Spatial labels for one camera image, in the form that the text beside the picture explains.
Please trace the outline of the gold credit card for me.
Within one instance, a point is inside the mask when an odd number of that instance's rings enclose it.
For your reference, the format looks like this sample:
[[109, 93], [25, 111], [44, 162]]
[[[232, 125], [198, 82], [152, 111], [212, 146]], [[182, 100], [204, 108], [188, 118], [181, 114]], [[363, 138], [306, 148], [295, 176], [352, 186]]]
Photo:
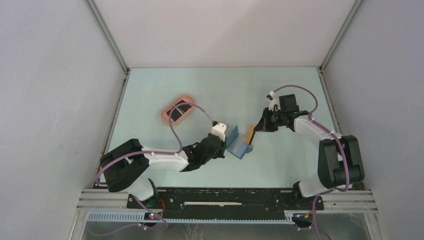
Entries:
[[254, 136], [255, 136], [255, 126], [251, 124], [248, 127], [247, 133], [245, 134], [244, 141], [248, 145], [251, 145], [253, 142]]

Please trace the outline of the blue card holder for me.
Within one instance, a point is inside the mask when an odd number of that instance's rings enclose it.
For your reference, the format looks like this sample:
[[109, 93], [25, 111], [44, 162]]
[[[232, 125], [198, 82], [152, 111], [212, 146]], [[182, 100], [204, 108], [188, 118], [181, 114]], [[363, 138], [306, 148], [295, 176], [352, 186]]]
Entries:
[[245, 141], [245, 134], [239, 132], [236, 125], [227, 136], [226, 150], [238, 159], [242, 159], [246, 154], [253, 151], [253, 146], [248, 145]]

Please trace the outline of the black credit card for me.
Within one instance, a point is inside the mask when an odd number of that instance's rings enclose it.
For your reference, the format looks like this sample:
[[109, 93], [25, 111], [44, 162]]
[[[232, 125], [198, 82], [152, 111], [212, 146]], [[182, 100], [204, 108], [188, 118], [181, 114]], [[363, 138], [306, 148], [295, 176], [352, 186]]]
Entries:
[[179, 101], [175, 110], [171, 113], [173, 107], [166, 112], [167, 117], [171, 117], [173, 122], [178, 121], [181, 117], [188, 113], [188, 111], [192, 108], [190, 104], [186, 104], [184, 100]]

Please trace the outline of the pink oval tray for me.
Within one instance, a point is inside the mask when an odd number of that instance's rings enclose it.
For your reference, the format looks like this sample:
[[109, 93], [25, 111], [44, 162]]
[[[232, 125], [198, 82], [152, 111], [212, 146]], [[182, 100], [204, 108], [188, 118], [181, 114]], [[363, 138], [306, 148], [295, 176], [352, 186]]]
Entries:
[[169, 120], [170, 120], [171, 125], [173, 127], [179, 125], [183, 120], [185, 120], [194, 111], [194, 107], [191, 105], [192, 108], [188, 111], [188, 113], [186, 113], [184, 116], [182, 116], [179, 120], [172, 121], [171, 116], [168, 117], [166, 115], [166, 112], [168, 110], [170, 110], [172, 107], [174, 108], [177, 105], [177, 103], [180, 102], [181, 100], [185, 101], [188, 104], [195, 104], [196, 103], [196, 100], [191, 95], [182, 94], [179, 97], [177, 97], [175, 100], [173, 100], [168, 106], [166, 106], [160, 113], [162, 120], [167, 124], [169, 123]]

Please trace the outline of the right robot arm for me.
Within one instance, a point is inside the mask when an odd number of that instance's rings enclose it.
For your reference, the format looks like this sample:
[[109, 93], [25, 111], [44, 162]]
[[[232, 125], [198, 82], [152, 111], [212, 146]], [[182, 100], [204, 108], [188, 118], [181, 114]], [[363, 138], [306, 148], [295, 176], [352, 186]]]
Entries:
[[270, 101], [264, 108], [255, 132], [276, 132], [286, 127], [308, 139], [318, 150], [316, 173], [293, 185], [291, 204], [304, 209], [311, 197], [337, 189], [345, 191], [351, 184], [361, 182], [365, 171], [358, 139], [341, 135], [317, 122], [307, 110], [300, 110], [294, 94], [267, 95]]

